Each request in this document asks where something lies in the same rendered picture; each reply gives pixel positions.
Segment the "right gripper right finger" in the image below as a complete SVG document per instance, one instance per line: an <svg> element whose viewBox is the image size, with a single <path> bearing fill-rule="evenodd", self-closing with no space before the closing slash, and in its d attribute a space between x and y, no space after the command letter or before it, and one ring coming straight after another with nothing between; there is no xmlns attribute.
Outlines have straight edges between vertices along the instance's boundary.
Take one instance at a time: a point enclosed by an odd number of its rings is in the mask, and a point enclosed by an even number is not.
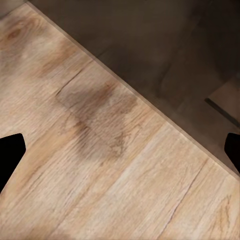
<svg viewBox="0 0 240 240"><path fill-rule="evenodd" d="M240 173L240 135L228 133L225 140L224 151Z"/></svg>

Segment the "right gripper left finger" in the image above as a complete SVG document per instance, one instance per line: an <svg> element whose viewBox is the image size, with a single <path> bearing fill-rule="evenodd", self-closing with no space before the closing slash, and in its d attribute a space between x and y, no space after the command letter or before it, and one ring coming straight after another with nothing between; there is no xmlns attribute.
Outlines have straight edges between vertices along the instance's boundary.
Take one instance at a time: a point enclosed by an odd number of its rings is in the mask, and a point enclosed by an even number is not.
<svg viewBox="0 0 240 240"><path fill-rule="evenodd" d="M22 133L0 138L0 193L26 152Z"/></svg>

